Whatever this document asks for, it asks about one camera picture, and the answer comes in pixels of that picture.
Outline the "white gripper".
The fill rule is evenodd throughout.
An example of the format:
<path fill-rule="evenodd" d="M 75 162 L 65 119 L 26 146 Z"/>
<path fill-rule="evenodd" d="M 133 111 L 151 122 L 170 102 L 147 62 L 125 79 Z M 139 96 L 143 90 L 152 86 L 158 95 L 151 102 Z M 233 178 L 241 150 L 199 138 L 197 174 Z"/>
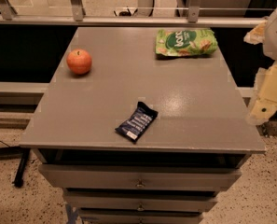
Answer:
<path fill-rule="evenodd" d="M 264 54 L 275 60 L 268 69 L 258 69 L 248 105 L 246 121 L 251 125 L 261 125 L 277 112 L 277 8 L 267 23 L 261 22 L 245 35 L 243 41 L 253 45 L 264 42 Z"/>

